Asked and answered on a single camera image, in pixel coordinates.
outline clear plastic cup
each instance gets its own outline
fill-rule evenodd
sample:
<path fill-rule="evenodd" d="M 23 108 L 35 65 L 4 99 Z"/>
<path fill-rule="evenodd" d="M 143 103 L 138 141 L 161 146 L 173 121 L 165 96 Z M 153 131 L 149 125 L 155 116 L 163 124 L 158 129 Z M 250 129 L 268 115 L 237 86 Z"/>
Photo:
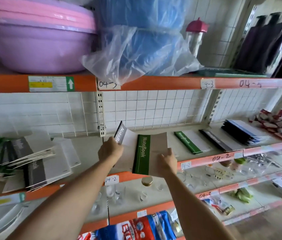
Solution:
<path fill-rule="evenodd" d="M 102 204 L 101 204 L 101 201 L 100 201 L 101 196 L 102 196 L 102 193 L 99 192 L 96 201 L 95 201 L 95 202 L 93 203 L 93 205 L 92 205 L 91 213 L 92 213 L 93 215 L 98 215 L 98 214 L 100 214 L 100 212 L 101 212 L 101 208 L 102 208 Z"/>
<path fill-rule="evenodd" d="M 115 185 L 115 194 L 113 197 L 114 203 L 117 205 L 122 205 L 125 201 L 125 185 L 116 184 Z"/>

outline yellow sticker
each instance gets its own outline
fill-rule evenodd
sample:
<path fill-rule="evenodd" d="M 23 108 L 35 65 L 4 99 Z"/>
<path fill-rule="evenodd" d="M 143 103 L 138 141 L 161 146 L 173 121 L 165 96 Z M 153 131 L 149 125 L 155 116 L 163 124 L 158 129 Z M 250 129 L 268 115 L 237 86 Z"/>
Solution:
<path fill-rule="evenodd" d="M 29 82 L 29 87 L 30 88 L 52 88 L 53 84 L 52 82 Z"/>
<path fill-rule="evenodd" d="M 12 201 L 11 198 L 0 199 L 0 205 L 9 203 L 9 202 L 11 202 L 11 201 Z"/>

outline handwritten label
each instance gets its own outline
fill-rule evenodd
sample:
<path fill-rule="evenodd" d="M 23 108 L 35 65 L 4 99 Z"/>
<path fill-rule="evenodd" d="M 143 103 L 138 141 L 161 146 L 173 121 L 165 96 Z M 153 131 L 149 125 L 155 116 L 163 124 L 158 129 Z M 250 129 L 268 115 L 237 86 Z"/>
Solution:
<path fill-rule="evenodd" d="M 239 185 L 239 188 L 245 188 L 245 187 L 248 187 L 248 186 L 249 186 L 249 184 L 247 183 L 247 181 L 240 182 L 240 183 L 238 183 L 238 185 Z"/>
<path fill-rule="evenodd" d="M 119 175 L 111 175 L 107 176 L 104 180 L 104 185 L 109 186 L 113 184 L 118 184 L 119 183 Z"/>
<path fill-rule="evenodd" d="M 257 79 L 242 79 L 239 84 L 240 88 L 262 88 L 262 85 Z"/>
<path fill-rule="evenodd" d="M 0 206 L 21 203 L 25 200 L 25 193 L 15 193 L 11 195 L 0 196 Z"/>
<path fill-rule="evenodd" d="M 140 218 L 140 217 L 143 217 L 143 216 L 146 216 L 146 215 L 147 215 L 146 210 L 141 210 L 141 211 L 136 213 L 137 218 Z"/>
<path fill-rule="evenodd" d="M 192 163 L 191 163 L 191 161 L 188 161 L 188 162 L 183 162 L 183 163 L 181 163 L 181 169 L 182 170 L 186 170 L 186 169 L 188 169 L 188 168 L 191 168 L 192 166 Z"/>
<path fill-rule="evenodd" d="M 201 89 L 215 89 L 215 79 L 214 78 L 201 79 Z"/>
<path fill-rule="evenodd" d="M 243 151 L 234 153 L 234 159 L 241 158 L 241 157 L 243 157 Z"/>
<path fill-rule="evenodd" d="M 98 81 L 99 90 L 121 90 L 121 86 L 114 82 Z"/>
<path fill-rule="evenodd" d="M 231 158 L 231 156 L 230 156 L 229 153 L 222 154 L 222 155 L 220 155 L 220 156 L 214 156 L 214 157 L 212 158 L 212 162 L 220 161 L 220 159 L 224 159 L 224 158 Z"/>

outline green notebook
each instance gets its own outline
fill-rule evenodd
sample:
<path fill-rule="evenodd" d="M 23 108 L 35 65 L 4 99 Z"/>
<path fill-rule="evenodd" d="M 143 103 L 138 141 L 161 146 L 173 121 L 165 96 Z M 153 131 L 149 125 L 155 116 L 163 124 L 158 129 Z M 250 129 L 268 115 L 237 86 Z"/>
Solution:
<path fill-rule="evenodd" d="M 175 131 L 174 134 L 193 153 L 200 154 L 212 148 L 194 131 Z"/>

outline green arrow sticker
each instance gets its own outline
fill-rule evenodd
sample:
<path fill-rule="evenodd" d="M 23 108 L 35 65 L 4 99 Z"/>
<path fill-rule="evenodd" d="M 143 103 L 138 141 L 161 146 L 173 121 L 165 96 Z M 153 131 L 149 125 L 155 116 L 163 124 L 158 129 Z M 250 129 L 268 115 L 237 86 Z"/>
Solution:
<path fill-rule="evenodd" d="M 75 91 L 73 76 L 66 76 L 66 88 L 68 92 Z"/>

